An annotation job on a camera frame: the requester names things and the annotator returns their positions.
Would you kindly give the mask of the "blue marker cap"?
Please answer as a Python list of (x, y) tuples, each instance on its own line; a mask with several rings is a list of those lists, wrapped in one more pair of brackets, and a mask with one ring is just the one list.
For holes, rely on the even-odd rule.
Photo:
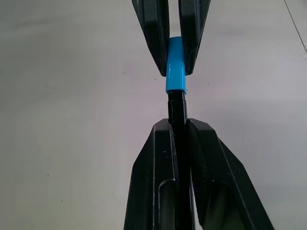
[(186, 93), (186, 74), (182, 37), (171, 37), (169, 40), (165, 91), (183, 91)]

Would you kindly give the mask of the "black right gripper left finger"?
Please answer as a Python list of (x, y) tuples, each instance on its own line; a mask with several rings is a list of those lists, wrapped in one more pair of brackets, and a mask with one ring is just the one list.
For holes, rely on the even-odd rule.
[(177, 194), (174, 134), (164, 118), (153, 125), (133, 164), (124, 230), (176, 230)]

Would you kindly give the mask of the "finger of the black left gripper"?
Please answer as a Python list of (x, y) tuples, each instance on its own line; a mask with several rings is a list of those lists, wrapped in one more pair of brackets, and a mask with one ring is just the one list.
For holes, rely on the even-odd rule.
[(193, 73), (211, 0), (178, 0), (185, 74)]
[(170, 38), (168, 0), (132, 0), (148, 49), (165, 77)]

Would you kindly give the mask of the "black marker pen body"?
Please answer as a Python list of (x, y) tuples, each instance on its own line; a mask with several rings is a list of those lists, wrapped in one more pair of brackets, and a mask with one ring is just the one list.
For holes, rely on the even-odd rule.
[(178, 168), (178, 229), (192, 230), (190, 202), (190, 163), (186, 131), (187, 108), (185, 93), (173, 90), (168, 93), (168, 120), (174, 133)]

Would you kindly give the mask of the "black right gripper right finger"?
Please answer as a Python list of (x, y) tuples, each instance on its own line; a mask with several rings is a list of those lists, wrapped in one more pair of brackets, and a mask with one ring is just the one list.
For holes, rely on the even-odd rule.
[(243, 164), (215, 130), (196, 119), (186, 126), (202, 230), (274, 230)]

